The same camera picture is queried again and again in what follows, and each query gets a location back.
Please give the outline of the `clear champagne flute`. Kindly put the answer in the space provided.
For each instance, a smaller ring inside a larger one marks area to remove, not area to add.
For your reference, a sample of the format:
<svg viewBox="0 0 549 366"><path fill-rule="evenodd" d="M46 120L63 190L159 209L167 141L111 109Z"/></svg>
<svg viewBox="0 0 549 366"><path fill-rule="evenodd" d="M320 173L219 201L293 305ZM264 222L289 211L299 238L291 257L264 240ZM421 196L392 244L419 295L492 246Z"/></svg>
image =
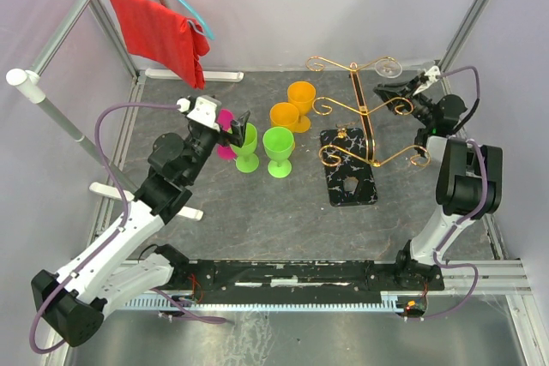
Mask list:
<svg viewBox="0 0 549 366"><path fill-rule="evenodd" d="M374 70L378 75L388 79L399 77L403 71L402 66L392 57L378 59L374 63Z"/></svg>

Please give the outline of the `orange plastic goblet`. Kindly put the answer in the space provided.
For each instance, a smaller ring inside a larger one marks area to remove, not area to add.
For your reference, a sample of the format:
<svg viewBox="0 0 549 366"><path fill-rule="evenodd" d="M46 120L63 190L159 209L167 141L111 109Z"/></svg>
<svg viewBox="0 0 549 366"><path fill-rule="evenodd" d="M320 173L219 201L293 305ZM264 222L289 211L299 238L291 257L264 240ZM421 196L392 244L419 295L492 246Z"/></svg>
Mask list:
<svg viewBox="0 0 549 366"><path fill-rule="evenodd" d="M280 102L272 106L269 118L272 127L283 127L295 133L299 122L299 110L291 103Z"/></svg>
<svg viewBox="0 0 549 366"><path fill-rule="evenodd" d="M294 105L299 111L299 119L295 131L304 133L311 127L311 120L308 113L316 98L316 89L308 81L296 81L287 89L288 102Z"/></svg>

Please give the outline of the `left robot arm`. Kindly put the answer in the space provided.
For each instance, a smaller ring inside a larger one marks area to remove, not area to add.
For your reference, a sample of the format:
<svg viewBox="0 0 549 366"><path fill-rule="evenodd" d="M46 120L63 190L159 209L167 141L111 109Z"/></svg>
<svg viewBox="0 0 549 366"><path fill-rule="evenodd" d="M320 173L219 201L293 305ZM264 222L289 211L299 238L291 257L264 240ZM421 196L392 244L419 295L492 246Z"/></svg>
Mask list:
<svg viewBox="0 0 549 366"><path fill-rule="evenodd" d="M179 289L187 284L189 260L170 245L131 268L119 268L137 246L185 206L192 195L189 187L216 146L244 144L248 112L232 120L230 130L196 119L191 110L184 115L189 134L165 133L154 141L148 176L132 200L123 200L120 217L73 261L55 273L42 270L33 277L37 313L28 340L34 352L48 352L35 340L40 321L57 332L62 344L77 347L134 297L164 285Z"/></svg>

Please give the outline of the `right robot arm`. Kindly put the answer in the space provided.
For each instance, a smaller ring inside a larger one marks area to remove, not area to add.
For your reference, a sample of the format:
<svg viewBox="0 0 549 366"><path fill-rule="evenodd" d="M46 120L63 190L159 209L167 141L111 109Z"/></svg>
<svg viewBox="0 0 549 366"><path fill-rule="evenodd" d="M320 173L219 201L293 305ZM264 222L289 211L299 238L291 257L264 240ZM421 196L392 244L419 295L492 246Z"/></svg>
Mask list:
<svg viewBox="0 0 549 366"><path fill-rule="evenodd" d="M474 222L494 213L503 191L503 150L456 137L473 114L461 97L447 94L433 102L420 92L418 78L379 84L375 94L393 112L404 110L422 123L417 152L440 164L437 206L419 235L401 249L395 262L372 263L366 278L372 290L441 289L443 256Z"/></svg>

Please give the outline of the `pink plastic goblet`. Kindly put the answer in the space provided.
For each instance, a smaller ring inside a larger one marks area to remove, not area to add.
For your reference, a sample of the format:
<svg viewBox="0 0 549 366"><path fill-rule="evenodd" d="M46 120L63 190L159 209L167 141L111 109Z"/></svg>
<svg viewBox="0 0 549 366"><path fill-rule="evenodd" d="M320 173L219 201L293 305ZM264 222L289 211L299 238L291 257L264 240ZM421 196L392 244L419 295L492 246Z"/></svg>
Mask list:
<svg viewBox="0 0 549 366"><path fill-rule="evenodd" d="M221 109L220 114L217 117L217 122L223 130L229 130L231 128L231 121L233 120L233 114L227 109ZM224 160L232 160L237 157L235 152L229 147L221 145L217 146L217 155Z"/></svg>

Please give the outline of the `green plastic goblet left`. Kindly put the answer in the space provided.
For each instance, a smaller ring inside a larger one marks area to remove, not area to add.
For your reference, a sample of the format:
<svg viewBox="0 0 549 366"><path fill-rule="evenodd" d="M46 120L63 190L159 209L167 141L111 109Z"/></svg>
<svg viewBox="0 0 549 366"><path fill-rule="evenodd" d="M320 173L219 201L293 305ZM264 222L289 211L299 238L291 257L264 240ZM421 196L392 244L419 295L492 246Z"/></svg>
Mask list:
<svg viewBox="0 0 549 366"><path fill-rule="evenodd" d="M242 147L230 145L236 154L236 167L240 172L252 173L259 166L259 158L256 155L257 130L252 123L247 123L245 139Z"/></svg>

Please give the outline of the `green plastic goblet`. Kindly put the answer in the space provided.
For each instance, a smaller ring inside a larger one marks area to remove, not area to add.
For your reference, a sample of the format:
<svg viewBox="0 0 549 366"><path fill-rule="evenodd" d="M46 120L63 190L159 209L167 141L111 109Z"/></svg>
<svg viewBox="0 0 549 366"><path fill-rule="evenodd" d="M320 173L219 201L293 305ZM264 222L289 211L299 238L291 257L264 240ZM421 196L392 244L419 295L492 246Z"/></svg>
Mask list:
<svg viewBox="0 0 549 366"><path fill-rule="evenodd" d="M287 177L292 171L289 158L294 147L293 133L283 127L272 127L264 133L262 144L269 158L268 173L276 178Z"/></svg>
<svg viewBox="0 0 549 366"><path fill-rule="evenodd" d="M252 173L259 166L259 158L256 155L257 130L252 123L247 123L245 139L242 147L230 145L236 154L236 167L240 172Z"/></svg>

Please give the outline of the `green plastic goblet right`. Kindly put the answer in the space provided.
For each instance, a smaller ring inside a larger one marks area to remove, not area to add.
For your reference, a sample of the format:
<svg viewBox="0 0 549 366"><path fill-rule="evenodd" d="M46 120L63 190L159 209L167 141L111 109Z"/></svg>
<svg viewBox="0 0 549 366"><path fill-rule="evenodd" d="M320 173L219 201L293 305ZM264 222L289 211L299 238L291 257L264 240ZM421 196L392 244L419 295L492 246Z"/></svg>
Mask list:
<svg viewBox="0 0 549 366"><path fill-rule="evenodd" d="M287 177L292 171L289 158L294 147L293 133L283 127L272 127L264 133L262 144L269 158L268 173L276 178Z"/></svg>

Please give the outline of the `orange plastic goblet front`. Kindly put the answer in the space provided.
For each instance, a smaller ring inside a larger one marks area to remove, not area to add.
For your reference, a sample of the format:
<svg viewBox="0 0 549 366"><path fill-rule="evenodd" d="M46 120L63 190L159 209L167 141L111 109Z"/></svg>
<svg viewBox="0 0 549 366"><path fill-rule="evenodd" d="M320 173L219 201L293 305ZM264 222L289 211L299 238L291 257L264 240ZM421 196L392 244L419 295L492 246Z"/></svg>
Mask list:
<svg viewBox="0 0 549 366"><path fill-rule="evenodd" d="M299 110L291 103L280 102L272 106L269 118L272 127L283 127L295 133L299 122Z"/></svg>

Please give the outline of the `white stand foot front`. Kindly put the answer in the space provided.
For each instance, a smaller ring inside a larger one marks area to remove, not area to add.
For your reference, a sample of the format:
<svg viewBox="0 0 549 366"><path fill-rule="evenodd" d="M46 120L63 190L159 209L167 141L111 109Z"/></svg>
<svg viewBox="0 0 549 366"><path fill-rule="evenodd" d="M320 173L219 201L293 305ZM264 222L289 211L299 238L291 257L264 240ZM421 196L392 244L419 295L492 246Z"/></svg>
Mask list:
<svg viewBox="0 0 549 366"><path fill-rule="evenodd" d="M89 190L96 195L101 195L103 197L121 201L122 198L118 192L118 190L110 185L98 183L98 182L92 182L89 185ZM199 209L195 209L192 207L183 207L179 212L178 216L187 218L193 221L200 221L203 217L203 211Z"/></svg>

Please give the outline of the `red cloth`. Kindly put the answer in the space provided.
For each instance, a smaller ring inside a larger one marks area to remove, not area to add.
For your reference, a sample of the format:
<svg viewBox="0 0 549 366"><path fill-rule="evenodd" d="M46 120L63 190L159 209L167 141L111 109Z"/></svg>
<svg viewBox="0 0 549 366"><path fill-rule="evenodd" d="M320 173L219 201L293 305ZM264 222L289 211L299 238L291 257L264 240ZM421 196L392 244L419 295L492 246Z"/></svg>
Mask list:
<svg viewBox="0 0 549 366"><path fill-rule="evenodd" d="M200 57L210 47L201 25L152 0L110 0L128 53L160 63L189 86L205 87Z"/></svg>

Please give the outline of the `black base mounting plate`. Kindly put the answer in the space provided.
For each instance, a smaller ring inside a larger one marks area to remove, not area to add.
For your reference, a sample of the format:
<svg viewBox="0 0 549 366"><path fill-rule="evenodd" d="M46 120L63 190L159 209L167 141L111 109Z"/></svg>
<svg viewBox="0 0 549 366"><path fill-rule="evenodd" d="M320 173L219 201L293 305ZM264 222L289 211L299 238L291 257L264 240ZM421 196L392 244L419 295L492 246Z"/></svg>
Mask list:
<svg viewBox="0 0 549 366"><path fill-rule="evenodd" d="M201 303L380 303L383 291L444 289L436 265L375 261L197 260L176 266L169 291Z"/></svg>

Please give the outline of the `grey clothes stand pole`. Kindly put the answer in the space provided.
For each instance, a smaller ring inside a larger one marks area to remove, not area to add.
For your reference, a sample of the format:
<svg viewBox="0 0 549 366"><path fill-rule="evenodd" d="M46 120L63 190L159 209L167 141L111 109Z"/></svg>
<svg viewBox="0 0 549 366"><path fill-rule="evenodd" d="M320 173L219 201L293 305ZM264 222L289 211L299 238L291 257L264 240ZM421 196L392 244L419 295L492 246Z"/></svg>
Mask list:
<svg viewBox="0 0 549 366"><path fill-rule="evenodd" d="M38 106L73 141L82 147L87 154L97 162L100 162L101 157L97 154L95 144L46 97L45 93L38 86L40 77L86 8L92 9L94 17L102 27L107 38L115 46L124 67L130 73L130 78L134 80L138 76L138 69L134 65L129 53L125 50L122 39L114 27L113 20L108 15L102 2L100 0L75 0L39 55L34 59L31 69L11 69L6 74L6 81L27 98L27 100Z"/></svg>

